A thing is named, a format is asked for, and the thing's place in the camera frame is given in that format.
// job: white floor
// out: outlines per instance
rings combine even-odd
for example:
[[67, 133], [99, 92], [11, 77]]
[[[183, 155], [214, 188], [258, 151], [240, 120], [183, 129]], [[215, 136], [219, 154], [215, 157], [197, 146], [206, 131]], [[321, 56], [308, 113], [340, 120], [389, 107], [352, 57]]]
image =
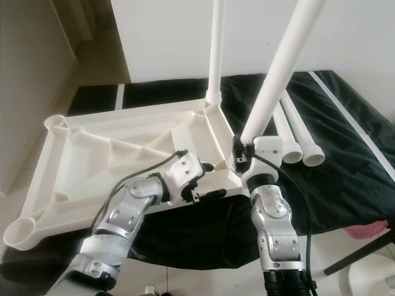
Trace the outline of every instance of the white floor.
[[[107, 30], [95, 41], [81, 45], [78, 50], [79, 66], [53, 113], [65, 113], [80, 85], [128, 82], [125, 61], [115, 33], [115, 31]], [[36, 145], [27, 157], [10, 193], [0, 199], [1, 237], [7, 226], [19, 215], [40, 157], [45, 134], [43, 129], [42, 135], [37, 139]], [[305, 237], [302, 237], [301, 241], [303, 245], [306, 245]], [[351, 239], [342, 230], [313, 236], [312, 274], [317, 282], [319, 295], [351, 295], [347, 284], [348, 268], [332, 276], [325, 276], [322, 270], [370, 241]], [[0, 248], [0, 255], [3, 252], [4, 245]], [[389, 245], [377, 253], [395, 260], [395, 245]], [[122, 272], [113, 294], [115, 296], [139, 295], [148, 285], [156, 286], [160, 293], [166, 292], [166, 267], [127, 260], [122, 265]], [[239, 269], [194, 271], [169, 268], [168, 290], [174, 296], [265, 294], [263, 275], [257, 260]]]

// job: black cable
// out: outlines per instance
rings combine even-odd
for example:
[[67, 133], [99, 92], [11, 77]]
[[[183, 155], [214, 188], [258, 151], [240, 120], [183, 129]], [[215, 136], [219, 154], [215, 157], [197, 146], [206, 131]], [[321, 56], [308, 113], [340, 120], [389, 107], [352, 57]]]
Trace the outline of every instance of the black cable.
[[270, 162], [267, 159], [264, 159], [263, 157], [260, 157], [259, 155], [256, 155], [255, 153], [250, 153], [249, 154], [251, 157], [255, 157], [256, 159], [260, 160], [263, 163], [266, 163], [268, 166], [274, 168], [276, 171], [280, 172], [287, 180], [289, 183], [291, 183], [293, 185], [293, 187], [297, 190], [297, 192], [299, 193], [299, 195], [302, 197], [302, 200], [304, 201], [304, 204], [306, 206], [306, 211], [307, 211], [307, 242], [306, 242], [306, 273], [307, 273], [307, 278], [310, 282], [311, 285], [311, 293], [313, 294], [313, 296], [318, 296], [317, 295], [317, 291], [314, 289], [313, 287], [313, 279], [311, 276], [311, 268], [310, 268], [310, 256], [311, 256], [311, 219], [310, 219], [310, 212], [311, 212], [311, 207], [310, 204], [308, 202], [308, 200], [306, 199], [306, 197], [304, 196], [304, 194], [302, 193], [302, 191], [300, 190], [299, 186], [295, 183], [295, 181], [293, 180], [292, 177], [290, 177], [289, 174], [287, 174], [284, 170], [282, 170], [280, 167], [276, 166], [274, 163]]
[[130, 175], [122, 178], [121, 180], [119, 180], [115, 184], [115, 186], [112, 188], [108, 198], [103, 203], [103, 205], [101, 206], [100, 210], [97, 212], [96, 216], [93, 218], [91, 226], [89, 227], [89, 235], [91, 235], [92, 230], [94, 228], [94, 225], [96, 224], [97, 220], [99, 219], [100, 214], [102, 213], [102, 219], [105, 217], [105, 215], [107, 214], [107, 211], [109, 209], [109, 205], [111, 203], [112, 198], [125, 186], [125, 184], [124, 184], [125, 181], [128, 181], [129, 179], [132, 179], [132, 178], [134, 178], [136, 176], [144, 174], [144, 173], [146, 173], [148, 171], [155, 170], [156, 168], [161, 167], [162, 165], [165, 165], [166, 163], [171, 161], [171, 159], [173, 159], [174, 157], [184, 155], [185, 152], [187, 152], [187, 151], [186, 150], [184, 150], [184, 151], [176, 151], [171, 156], [166, 158], [163, 162], [157, 163], [156, 165], [150, 166], [149, 168], [145, 168], [145, 169], [143, 169], [141, 171], [137, 171], [136, 173], [130, 174]]

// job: white wall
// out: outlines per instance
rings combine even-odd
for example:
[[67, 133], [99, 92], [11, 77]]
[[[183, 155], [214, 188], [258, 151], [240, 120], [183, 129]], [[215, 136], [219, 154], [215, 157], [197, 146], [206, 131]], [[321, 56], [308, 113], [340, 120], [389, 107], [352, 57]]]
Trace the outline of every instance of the white wall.
[[50, 0], [0, 6], [0, 190], [6, 193], [75, 60]]
[[[296, 0], [228, 0], [223, 75], [267, 72]], [[134, 82], [205, 77], [212, 0], [112, 0]], [[297, 70], [337, 71], [395, 121], [395, 1], [328, 0]]]

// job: black cloth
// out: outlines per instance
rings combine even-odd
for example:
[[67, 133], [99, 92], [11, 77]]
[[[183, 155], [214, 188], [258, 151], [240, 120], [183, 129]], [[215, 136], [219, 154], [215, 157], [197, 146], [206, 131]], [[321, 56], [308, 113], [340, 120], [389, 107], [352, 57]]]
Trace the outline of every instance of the black cloth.
[[[316, 74], [395, 165], [394, 126], [335, 73]], [[222, 109], [235, 133], [242, 132], [264, 77], [256, 74], [222, 79]], [[128, 84], [123, 108], [200, 99], [206, 89], [206, 79]], [[388, 220], [393, 228], [395, 185], [371, 150], [308, 73], [295, 73], [287, 90], [326, 155], [325, 162], [314, 168], [302, 163], [282, 166], [313, 206], [312, 233], [378, 220]], [[95, 98], [104, 92], [111, 93], [109, 101], [100, 99], [105, 104], [96, 104]], [[68, 115], [113, 110], [115, 93], [115, 86], [79, 88]], [[272, 123], [265, 133], [275, 134]], [[283, 179], [278, 183], [293, 209], [296, 231], [306, 234], [307, 212], [301, 198]], [[237, 268], [259, 256], [250, 211], [249, 199], [235, 196], [146, 215], [133, 245], [137, 254], [130, 256], [176, 268]], [[84, 230], [74, 231], [48, 237], [26, 252], [8, 248], [1, 266], [2, 285], [7, 286], [8, 294], [2, 295], [45, 293], [84, 237]]]

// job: white tape line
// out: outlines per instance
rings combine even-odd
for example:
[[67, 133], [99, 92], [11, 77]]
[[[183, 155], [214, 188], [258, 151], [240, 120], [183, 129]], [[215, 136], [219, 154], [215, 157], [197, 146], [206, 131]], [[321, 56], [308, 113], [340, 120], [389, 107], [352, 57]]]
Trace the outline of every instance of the white tape line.
[[339, 109], [339, 111], [343, 114], [346, 120], [350, 123], [350, 125], [357, 131], [359, 136], [364, 140], [366, 145], [373, 152], [377, 160], [381, 163], [383, 168], [387, 171], [391, 179], [395, 182], [395, 169], [388, 162], [387, 158], [383, 155], [380, 149], [376, 146], [376, 144], [370, 139], [367, 133], [360, 127], [354, 117], [347, 111], [346, 108], [340, 103], [338, 98], [330, 91], [330, 89], [325, 85], [325, 83], [315, 74], [313, 71], [309, 71], [311, 77], [318, 83], [318, 85], [322, 88], [322, 90], [327, 94], [327, 96], [332, 100], [335, 106]]
[[115, 101], [115, 109], [116, 110], [122, 110], [123, 91], [124, 90], [125, 90], [125, 85], [124, 84], [118, 85], [117, 100]]

